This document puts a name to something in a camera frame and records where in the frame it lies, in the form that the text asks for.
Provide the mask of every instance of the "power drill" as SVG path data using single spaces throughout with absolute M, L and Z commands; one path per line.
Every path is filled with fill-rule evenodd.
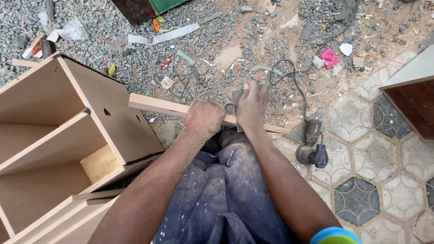
M 326 146 L 322 143 L 314 145 L 321 134 L 322 122 L 317 119 L 311 119 L 307 122 L 304 140 L 305 144 L 299 146 L 296 150 L 296 159 L 304 165 L 315 165 L 317 168 L 325 168 L 329 163 Z

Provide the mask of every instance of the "wire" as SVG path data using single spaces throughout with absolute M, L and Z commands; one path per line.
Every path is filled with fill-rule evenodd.
M 315 53 L 315 56 L 317 56 L 317 55 L 319 54 L 319 52 L 320 52 L 320 51 L 325 47 L 325 45 L 326 45 L 329 41 L 331 41 L 332 39 L 334 39 L 334 38 L 340 36 L 341 34 L 345 33 L 345 31 L 348 30 L 348 28 L 347 28 L 348 26 L 349 26 L 349 23 L 343 26 L 343 27 L 344 27 L 344 30 L 343 30 L 343 31 L 339 32 L 338 34 L 335 34 L 334 36 L 332 36 L 332 37 L 330 37 L 330 38 L 328 38 L 328 39 L 327 39 L 327 40 L 326 40 L 326 41 L 321 45 L 321 47 L 318 48 L 318 50 L 317 50 L 316 53 Z M 282 75 L 282 76 L 281 76 L 281 77 L 280 77 L 276 82 L 273 83 L 273 82 L 271 82 L 271 76 L 273 75 L 273 71 L 274 71 L 275 67 L 276 67 L 279 63 L 281 63 L 281 62 L 289 62 L 289 63 L 293 66 L 293 71 L 292 71 L 292 72 L 288 72 L 288 73 Z M 282 81 L 282 80 L 283 80 L 284 78 L 286 78 L 286 77 L 288 77 L 287 81 L 289 82 L 289 79 L 290 79 L 289 76 L 292 75 L 293 81 L 294 81 L 294 83 L 295 83 L 297 89 L 300 91 L 301 95 L 303 96 L 303 101 L 304 101 L 304 114 L 303 114 L 303 119 L 304 119 L 305 122 L 309 122 L 308 119 L 307 119 L 307 117 L 306 117 L 306 114 L 307 114 L 307 98 L 306 98 L 306 95 L 303 93 L 303 91 L 301 91 L 301 89 L 300 89 L 300 85 L 298 84 L 298 82 L 297 82 L 297 80 L 296 80 L 296 76 L 295 76 L 295 74 L 296 74 L 296 73 L 307 73 L 307 72 L 309 72 L 309 71 L 312 69 L 312 67 L 313 67 L 313 63 L 312 63 L 312 64 L 309 66 L 309 68 L 307 68 L 306 70 L 296 71 L 296 66 L 294 65 L 294 63 L 293 63 L 291 60 L 289 60 L 289 59 L 280 59 L 280 60 L 278 60 L 277 62 L 274 63 L 273 67 L 271 68 L 270 75 L 268 76 L 268 77 L 269 77 L 269 82 L 270 82 L 270 84 L 271 84 L 271 85 L 275 85 L 275 84 L 279 83 L 280 81 Z M 324 136 L 322 135 L 322 132 L 320 132 L 320 134 L 321 134 L 321 144 L 322 144 L 322 141 L 323 141 L 323 139 L 324 139 Z

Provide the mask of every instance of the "person's right hand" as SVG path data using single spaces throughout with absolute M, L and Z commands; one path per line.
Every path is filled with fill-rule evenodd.
M 265 110 L 269 97 L 268 86 L 250 81 L 243 85 L 240 100 L 235 108 L 237 124 L 246 133 L 264 130 Z

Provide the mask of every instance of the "green panel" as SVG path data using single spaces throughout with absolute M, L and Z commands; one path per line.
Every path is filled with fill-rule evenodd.
M 159 14 L 166 12 L 188 0 L 150 0 L 155 11 Z

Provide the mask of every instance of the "paint stain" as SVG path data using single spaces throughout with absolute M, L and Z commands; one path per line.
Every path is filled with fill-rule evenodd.
M 88 115 L 90 115 L 92 112 L 90 111 L 90 108 L 86 107 L 86 110 L 83 111 L 83 113 L 87 113 Z
M 104 114 L 106 115 L 106 116 L 111 116 L 111 114 L 104 108 Z

